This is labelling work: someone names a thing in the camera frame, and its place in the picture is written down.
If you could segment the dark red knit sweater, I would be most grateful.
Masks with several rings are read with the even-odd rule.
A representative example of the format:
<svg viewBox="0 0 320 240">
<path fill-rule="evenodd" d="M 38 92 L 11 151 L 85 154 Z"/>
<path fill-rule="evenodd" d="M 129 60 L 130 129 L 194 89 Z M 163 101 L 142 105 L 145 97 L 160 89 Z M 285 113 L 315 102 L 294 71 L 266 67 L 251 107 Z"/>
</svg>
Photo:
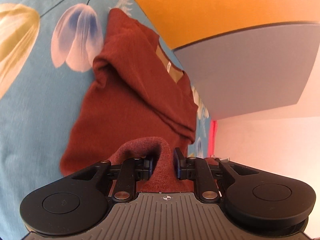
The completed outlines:
<svg viewBox="0 0 320 240">
<path fill-rule="evenodd" d="M 60 161 L 64 176 L 101 160 L 117 165 L 153 153 L 155 170 L 138 191 L 193 191 L 192 181 L 176 177 L 174 149 L 186 154 L 194 143 L 198 107 L 187 74 L 175 81 L 159 50 L 153 30 L 120 9 L 109 12 L 104 47 L 93 61 L 95 79 Z"/>
</svg>

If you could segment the red cloth at bed edge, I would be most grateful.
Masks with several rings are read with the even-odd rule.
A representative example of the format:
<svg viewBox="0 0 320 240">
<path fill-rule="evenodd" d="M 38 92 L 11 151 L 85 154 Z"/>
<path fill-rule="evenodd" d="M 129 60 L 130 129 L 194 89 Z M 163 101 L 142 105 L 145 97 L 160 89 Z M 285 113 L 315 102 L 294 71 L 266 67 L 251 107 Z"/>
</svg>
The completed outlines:
<svg viewBox="0 0 320 240">
<path fill-rule="evenodd" d="M 215 151 L 215 141 L 217 134 L 217 121 L 210 121 L 209 135 L 208 135 L 208 152 L 207 157 L 213 157 Z"/>
</svg>

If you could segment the blue floral bed sheet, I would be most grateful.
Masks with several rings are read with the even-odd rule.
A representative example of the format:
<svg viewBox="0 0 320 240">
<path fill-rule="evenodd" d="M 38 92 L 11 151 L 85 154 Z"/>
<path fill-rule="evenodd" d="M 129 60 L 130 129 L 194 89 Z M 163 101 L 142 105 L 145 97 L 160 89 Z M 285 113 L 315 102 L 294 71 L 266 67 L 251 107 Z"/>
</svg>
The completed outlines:
<svg viewBox="0 0 320 240">
<path fill-rule="evenodd" d="M 103 28 L 108 12 L 120 8 L 150 26 L 134 0 L 1 0 L 12 9 L 25 6 L 39 15 L 40 29 L 20 73 L 1 98 L 1 238 L 21 239 L 27 230 L 20 217 L 22 199 L 61 178 L 59 162 L 83 97 L 94 79 L 91 70 L 55 67 L 50 47 L 63 13 L 89 5 Z"/>
</svg>

